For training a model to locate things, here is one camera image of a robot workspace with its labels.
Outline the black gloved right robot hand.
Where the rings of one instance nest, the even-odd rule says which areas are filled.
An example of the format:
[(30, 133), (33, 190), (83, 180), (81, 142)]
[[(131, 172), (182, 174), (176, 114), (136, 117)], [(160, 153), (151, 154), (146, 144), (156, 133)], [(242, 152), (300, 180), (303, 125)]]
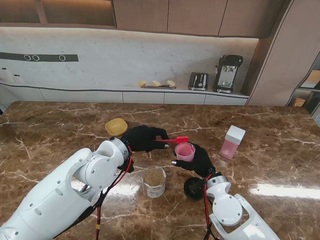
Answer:
[(207, 151), (195, 143), (193, 143), (193, 145), (195, 147), (195, 153), (192, 161), (173, 160), (171, 164), (184, 170), (194, 171), (202, 178), (207, 177), (209, 174), (214, 175), (216, 168), (212, 164)]

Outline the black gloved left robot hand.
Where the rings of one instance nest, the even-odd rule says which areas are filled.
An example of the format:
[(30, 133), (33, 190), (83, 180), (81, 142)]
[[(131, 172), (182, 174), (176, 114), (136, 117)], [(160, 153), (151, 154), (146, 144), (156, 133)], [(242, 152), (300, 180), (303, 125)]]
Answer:
[(165, 129), (157, 127), (149, 127), (147, 125), (139, 125), (127, 130), (121, 139), (128, 142), (133, 152), (146, 153), (153, 150), (165, 149), (167, 142), (156, 141), (157, 137), (162, 140), (168, 140), (168, 134)]

